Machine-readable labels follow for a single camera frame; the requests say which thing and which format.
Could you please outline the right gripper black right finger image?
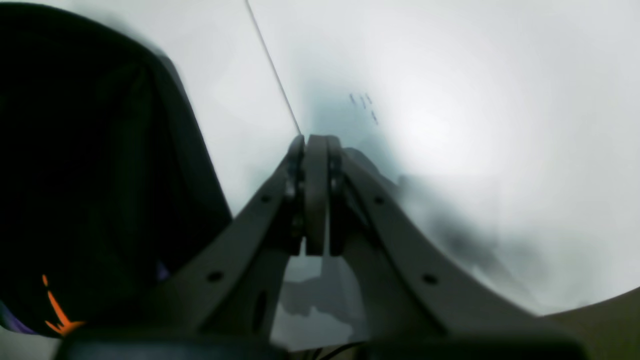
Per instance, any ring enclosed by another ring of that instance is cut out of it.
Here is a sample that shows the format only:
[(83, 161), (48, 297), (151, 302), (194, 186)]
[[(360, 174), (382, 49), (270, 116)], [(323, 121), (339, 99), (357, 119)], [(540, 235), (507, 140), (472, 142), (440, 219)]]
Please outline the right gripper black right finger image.
[(330, 250), (358, 280), (370, 340), (358, 360), (583, 360), (572, 335), (487, 289), (416, 228), (327, 138)]

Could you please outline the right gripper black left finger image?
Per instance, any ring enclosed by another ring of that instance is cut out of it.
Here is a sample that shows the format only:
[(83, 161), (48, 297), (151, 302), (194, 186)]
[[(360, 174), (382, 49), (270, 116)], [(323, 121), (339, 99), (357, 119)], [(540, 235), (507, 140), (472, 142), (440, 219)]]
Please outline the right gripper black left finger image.
[(286, 360), (270, 343), (291, 251), (305, 140), (180, 271), (71, 333), (57, 360)]

